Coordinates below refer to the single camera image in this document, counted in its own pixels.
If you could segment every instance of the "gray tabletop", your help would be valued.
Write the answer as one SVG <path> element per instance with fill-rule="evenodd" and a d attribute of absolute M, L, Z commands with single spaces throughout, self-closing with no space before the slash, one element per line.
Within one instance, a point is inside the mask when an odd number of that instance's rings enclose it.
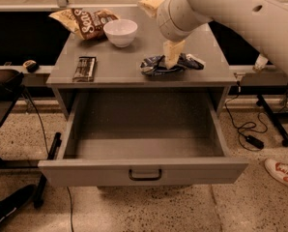
<path fill-rule="evenodd" d="M 145 76 L 140 71 L 144 58 L 162 55 L 166 38 L 159 32 L 156 21 L 135 6 L 106 7 L 120 18 L 134 20 L 138 24 L 135 40 L 125 48 L 118 48 L 107 39 L 82 41 L 71 34 L 47 81 L 56 88 L 99 88 L 99 87 L 210 87 L 228 86 L 236 80 L 219 48 L 208 24 L 187 38 L 184 53 L 202 59 L 204 70 L 186 70 L 161 76 Z M 90 8 L 90 12 L 100 7 Z M 97 66 L 94 81 L 74 83 L 78 57 L 96 56 Z"/>

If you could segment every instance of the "drawer handle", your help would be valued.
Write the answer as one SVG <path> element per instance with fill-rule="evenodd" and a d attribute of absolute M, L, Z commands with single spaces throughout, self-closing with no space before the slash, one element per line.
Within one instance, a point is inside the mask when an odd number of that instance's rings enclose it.
<path fill-rule="evenodd" d="M 151 178 L 137 178 L 132 176 L 132 169 L 129 170 L 129 178 L 134 182 L 149 182 L 149 181 L 158 181 L 162 177 L 162 170 L 158 170 L 157 177 L 151 177 Z"/>

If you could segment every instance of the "white shoe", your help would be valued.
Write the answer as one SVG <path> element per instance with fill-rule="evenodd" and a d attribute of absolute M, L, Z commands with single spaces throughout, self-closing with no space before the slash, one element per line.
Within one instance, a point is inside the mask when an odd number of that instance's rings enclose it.
<path fill-rule="evenodd" d="M 264 165 L 273 178 L 288 187 L 288 165 L 274 159 L 266 159 Z"/>

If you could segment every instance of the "shoe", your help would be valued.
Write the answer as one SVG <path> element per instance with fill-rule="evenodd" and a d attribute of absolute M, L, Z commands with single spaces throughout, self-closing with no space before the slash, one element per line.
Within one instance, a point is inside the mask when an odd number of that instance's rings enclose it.
<path fill-rule="evenodd" d="M 273 178 L 288 187 L 288 165 L 274 159 L 266 159 L 264 165 Z"/>
<path fill-rule="evenodd" d="M 35 193 L 35 189 L 35 185 L 28 185 L 0 201 L 0 223 L 31 200 Z"/>

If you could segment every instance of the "white bowl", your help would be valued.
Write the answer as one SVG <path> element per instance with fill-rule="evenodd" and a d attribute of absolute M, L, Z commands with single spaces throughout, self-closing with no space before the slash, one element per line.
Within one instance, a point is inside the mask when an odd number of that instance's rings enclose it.
<path fill-rule="evenodd" d="M 108 40 L 117 47 L 126 47 L 134 40 L 137 24 L 129 19 L 115 19 L 103 27 Z"/>

